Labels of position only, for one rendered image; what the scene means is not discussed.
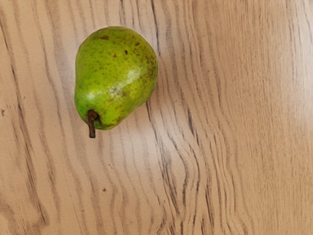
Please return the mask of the green pear with brown stem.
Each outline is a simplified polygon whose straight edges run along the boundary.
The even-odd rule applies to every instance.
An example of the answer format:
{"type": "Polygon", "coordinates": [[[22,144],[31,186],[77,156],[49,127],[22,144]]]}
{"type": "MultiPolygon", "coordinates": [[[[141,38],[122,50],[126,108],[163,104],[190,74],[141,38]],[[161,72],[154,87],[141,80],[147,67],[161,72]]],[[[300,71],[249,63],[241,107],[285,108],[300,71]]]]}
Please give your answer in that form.
{"type": "Polygon", "coordinates": [[[151,97],[158,78],[157,55],[137,32],[108,26],[91,33],[75,59],[74,103],[95,131],[116,127],[151,97]]]}

